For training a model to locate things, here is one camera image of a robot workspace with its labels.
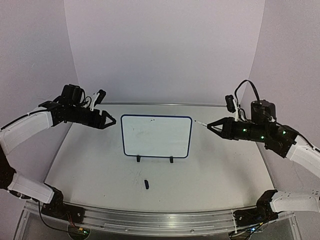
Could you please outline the dark blue marker cap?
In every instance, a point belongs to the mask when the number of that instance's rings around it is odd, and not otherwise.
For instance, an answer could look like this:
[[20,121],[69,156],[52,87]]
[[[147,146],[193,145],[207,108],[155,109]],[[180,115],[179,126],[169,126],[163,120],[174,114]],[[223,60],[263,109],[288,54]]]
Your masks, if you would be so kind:
[[149,181],[147,179],[144,180],[145,189],[148,190],[150,188]]

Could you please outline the blue framed whiteboard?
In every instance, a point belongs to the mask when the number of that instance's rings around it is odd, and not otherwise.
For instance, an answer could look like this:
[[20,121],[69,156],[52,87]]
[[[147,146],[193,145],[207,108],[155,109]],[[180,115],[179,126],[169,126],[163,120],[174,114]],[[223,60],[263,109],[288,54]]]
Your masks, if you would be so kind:
[[189,155],[193,127],[189,116],[124,114],[120,124],[126,156],[185,159]]

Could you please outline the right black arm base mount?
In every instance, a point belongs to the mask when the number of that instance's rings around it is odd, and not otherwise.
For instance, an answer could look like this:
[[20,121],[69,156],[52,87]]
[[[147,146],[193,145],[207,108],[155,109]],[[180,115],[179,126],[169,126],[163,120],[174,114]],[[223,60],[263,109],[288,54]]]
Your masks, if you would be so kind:
[[269,205],[257,205],[253,208],[236,210],[233,214],[238,227],[257,225],[277,220],[279,215]]

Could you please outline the white whiteboard marker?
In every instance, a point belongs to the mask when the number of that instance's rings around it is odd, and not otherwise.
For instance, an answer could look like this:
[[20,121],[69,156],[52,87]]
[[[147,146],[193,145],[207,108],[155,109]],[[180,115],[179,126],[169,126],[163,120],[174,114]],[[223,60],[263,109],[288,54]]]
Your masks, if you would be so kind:
[[204,127],[207,127],[207,126],[208,126],[207,123],[203,123],[203,122],[198,121],[198,120],[194,120],[194,122],[195,122],[195,123],[198,123],[198,124],[200,124],[201,126],[204,126]]

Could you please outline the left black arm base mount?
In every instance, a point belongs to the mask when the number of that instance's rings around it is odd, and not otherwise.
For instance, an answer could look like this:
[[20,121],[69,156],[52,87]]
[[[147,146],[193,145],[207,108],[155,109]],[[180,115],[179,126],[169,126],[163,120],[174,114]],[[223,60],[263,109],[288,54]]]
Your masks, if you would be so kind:
[[44,203],[40,212],[45,216],[69,221],[73,224],[81,224],[85,215],[83,207],[66,204],[61,198],[52,199],[50,203]]

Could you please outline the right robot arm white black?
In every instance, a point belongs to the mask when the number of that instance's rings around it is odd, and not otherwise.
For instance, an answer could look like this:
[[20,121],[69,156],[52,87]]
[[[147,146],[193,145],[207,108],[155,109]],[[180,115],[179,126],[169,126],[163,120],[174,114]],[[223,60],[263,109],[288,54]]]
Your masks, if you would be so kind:
[[[238,120],[224,117],[207,123],[208,130],[226,140],[244,140],[263,143],[266,150],[320,175],[320,150],[313,146],[301,133],[276,120],[276,106],[267,100],[256,100],[250,105],[251,119]],[[320,211],[320,192],[310,194],[268,190],[259,199],[257,208],[266,208],[272,212]]]

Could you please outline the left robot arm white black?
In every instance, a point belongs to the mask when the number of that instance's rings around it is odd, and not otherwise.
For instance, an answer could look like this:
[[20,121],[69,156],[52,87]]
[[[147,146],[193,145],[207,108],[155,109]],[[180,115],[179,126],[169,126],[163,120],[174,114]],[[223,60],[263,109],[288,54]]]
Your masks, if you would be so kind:
[[35,199],[47,204],[48,210],[57,218],[67,213],[67,206],[56,196],[52,186],[31,180],[10,166],[7,156],[18,145],[34,135],[53,128],[60,123],[76,123],[104,130],[117,123],[107,111],[96,109],[106,96],[100,89],[87,96],[78,85],[67,84],[54,100],[47,100],[33,111],[11,121],[0,129],[0,187],[20,198]]

